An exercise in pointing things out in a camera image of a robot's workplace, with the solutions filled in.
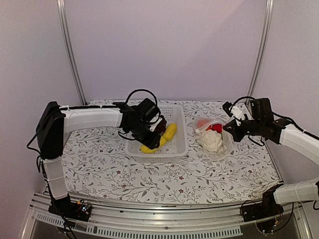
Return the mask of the dark red grape bunch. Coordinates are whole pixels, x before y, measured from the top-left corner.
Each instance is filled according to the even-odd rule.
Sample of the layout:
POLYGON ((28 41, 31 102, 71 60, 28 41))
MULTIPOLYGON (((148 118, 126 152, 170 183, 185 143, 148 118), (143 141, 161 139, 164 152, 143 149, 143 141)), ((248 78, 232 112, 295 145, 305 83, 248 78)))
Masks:
POLYGON ((166 130, 166 124, 167 124, 167 121, 166 119, 161 116, 161 121, 159 122, 159 124, 156 126, 155 128, 155 131, 160 134, 160 135, 163 135, 165 130, 166 130))

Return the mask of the red bell pepper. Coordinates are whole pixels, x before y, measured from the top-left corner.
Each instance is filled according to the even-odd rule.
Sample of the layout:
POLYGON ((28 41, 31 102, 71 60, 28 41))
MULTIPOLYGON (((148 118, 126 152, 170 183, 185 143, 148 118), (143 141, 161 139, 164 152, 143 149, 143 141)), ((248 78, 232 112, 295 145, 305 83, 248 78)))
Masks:
POLYGON ((213 124, 213 125, 211 126, 211 129, 212 129, 213 131, 216 131, 217 133, 222 133, 223 125, 220 124, 220 123, 216 123, 216 124, 213 124))

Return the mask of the white plastic mesh basket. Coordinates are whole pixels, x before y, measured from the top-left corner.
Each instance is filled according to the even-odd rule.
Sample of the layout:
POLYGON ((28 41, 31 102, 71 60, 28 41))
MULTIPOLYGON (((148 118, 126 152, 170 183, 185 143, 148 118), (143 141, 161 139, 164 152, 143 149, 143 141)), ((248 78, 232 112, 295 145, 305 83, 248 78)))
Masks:
POLYGON ((166 136, 174 131, 174 136, 167 138, 166 143, 152 153, 141 151, 143 147, 138 141, 127 141, 125 152, 135 161, 140 163, 175 163, 187 155, 188 142, 185 125, 185 116, 181 106, 160 104, 159 109, 166 120, 166 136))

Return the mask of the clear zip top bag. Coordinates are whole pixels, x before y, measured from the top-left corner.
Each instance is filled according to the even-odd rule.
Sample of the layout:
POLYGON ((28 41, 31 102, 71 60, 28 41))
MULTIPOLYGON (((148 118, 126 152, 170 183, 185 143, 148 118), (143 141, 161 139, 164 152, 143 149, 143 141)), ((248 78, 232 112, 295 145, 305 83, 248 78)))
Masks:
POLYGON ((225 125, 225 121, 215 118, 197 117, 193 121, 195 139, 213 161, 228 157, 234 150, 232 135, 223 129, 225 125))

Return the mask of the white cauliflower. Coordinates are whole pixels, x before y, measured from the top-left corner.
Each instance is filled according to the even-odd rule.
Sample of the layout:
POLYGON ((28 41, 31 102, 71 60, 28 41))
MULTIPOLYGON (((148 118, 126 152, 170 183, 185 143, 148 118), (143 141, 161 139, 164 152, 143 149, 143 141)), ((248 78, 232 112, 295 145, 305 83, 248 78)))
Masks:
POLYGON ((201 142, 207 151, 217 152, 223 145, 222 134, 213 130, 204 131, 201 133, 201 142))

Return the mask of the orange mini pumpkin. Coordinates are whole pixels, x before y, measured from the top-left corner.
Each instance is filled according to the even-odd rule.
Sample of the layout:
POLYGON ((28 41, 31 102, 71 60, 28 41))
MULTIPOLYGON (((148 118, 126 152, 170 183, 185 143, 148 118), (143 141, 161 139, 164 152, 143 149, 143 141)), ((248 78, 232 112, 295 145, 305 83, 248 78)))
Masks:
POLYGON ((197 127, 198 128, 201 128, 203 126, 205 126, 206 124, 210 123, 210 120, 209 119, 199 119, 197 121, 197 127))

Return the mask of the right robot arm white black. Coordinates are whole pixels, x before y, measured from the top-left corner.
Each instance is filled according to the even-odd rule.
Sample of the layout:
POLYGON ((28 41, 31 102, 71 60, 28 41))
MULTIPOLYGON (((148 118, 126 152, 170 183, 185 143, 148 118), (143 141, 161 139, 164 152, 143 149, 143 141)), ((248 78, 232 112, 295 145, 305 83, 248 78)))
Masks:
MULTIPOLYGON (((232 118, 223 129, 232 135, 235 142, 244 137, 260 136, 277 145, 292 149, 315 164, 319 162, 319 138, 302 129, 290 117, 273 112, 268 98, 248 97, 251 119, 236 106, 236 103, 225 102, 222 106, 232 118)), ((319 179, 314 178, 294 184, 275 186, 263 195, 264 202, 258 205, 258 213, 268 217, 277 209, 277 205, 295 202, 319 201, 319 179)))

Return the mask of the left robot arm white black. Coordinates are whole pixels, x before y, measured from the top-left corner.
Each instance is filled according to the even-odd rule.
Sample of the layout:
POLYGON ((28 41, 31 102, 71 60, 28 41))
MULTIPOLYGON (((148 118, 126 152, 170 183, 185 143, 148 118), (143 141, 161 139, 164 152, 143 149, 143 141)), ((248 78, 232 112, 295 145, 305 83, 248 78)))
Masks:
POLYGON ((148 98, 134 106, 129 106, 127 102, 77 107, 48 103, 31 141, 37 141, 38 148, 35 151, 42 160, 44 180, 52 198, 56 200, 56 210, 63 216, 70 216, 74 212, 73 203, 66 199, 68 192, 62 170, 67 134, 89 128, 117 127, 122 130, 121 137, 129 133, 132 141, 155 149, 160 145, 164 125, 158 103, 148 98))

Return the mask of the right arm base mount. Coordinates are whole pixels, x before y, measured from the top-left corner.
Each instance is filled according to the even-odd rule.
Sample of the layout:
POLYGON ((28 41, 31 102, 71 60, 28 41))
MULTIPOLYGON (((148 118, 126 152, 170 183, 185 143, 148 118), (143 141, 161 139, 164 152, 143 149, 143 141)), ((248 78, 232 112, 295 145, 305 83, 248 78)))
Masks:
POLYGON ((274 198, 274 191, 276 186, 265 191, 262 195, 260 203, 253 202, 252 200, 245 201, 240 207, 240 214, 244 222, 251 222, 261 219, 272 217, 272 219, 259 222, 256 224, 257 229, 264 233, 273 233, 282 219, 284 212, 283 206, 276 203, 274 198))

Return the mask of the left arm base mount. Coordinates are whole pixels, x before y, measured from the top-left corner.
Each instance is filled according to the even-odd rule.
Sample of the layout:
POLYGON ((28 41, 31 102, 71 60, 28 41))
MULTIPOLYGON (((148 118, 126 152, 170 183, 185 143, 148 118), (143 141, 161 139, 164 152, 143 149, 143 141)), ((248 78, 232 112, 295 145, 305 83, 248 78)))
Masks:
POLYGON ((88 222, 91 216, 92 204, 84 202, 84 200, 72 202, 69 197, 59 200, 52 199, 48 211, 62 218, 88 222))

